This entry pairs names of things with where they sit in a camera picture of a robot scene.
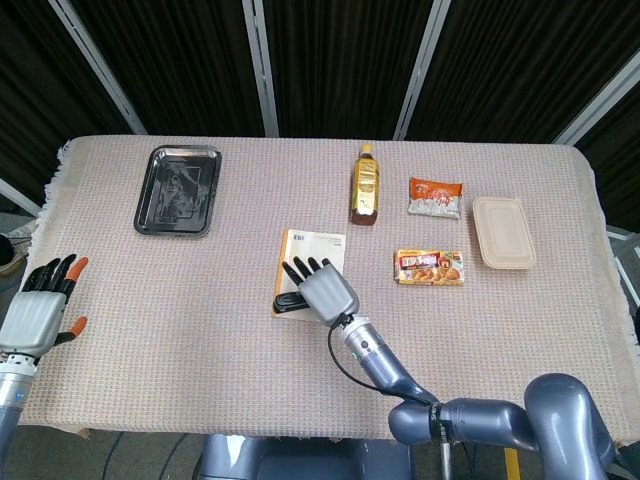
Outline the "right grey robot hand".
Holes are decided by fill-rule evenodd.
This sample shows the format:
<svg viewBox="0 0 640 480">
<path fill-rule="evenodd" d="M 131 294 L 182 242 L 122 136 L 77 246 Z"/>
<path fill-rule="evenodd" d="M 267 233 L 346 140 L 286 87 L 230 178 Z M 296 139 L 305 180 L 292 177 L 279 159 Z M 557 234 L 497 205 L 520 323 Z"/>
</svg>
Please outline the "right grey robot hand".
<svg viewBox="0 0 640 480">
<path fill-rule="evenodd" d="M 295 256 L 293 264 L 283 261 L 281 266 L 325 326 L 331 327 L 358 313 L 356 292 L 328 258 L 318 262 L 314 257 L 303 261 Z"/>
</svg>

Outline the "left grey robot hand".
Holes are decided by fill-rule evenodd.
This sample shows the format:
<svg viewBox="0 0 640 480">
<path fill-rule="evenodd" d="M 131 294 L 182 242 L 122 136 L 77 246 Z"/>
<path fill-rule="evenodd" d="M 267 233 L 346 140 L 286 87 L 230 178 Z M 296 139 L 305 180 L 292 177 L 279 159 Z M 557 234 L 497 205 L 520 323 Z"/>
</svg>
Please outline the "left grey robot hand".
<svg viewBox="0 0 640 480">
<path fill-rule="evenodd" d="M 35 268 L 14 296 L 1 327 L 1 358 L 5 363 L 36 365 L 52 348 L 77 339 L 88 319 L 78 317 L 63 330 L 62 320 L 86 257 L 70 254 Z"/>
</svg>

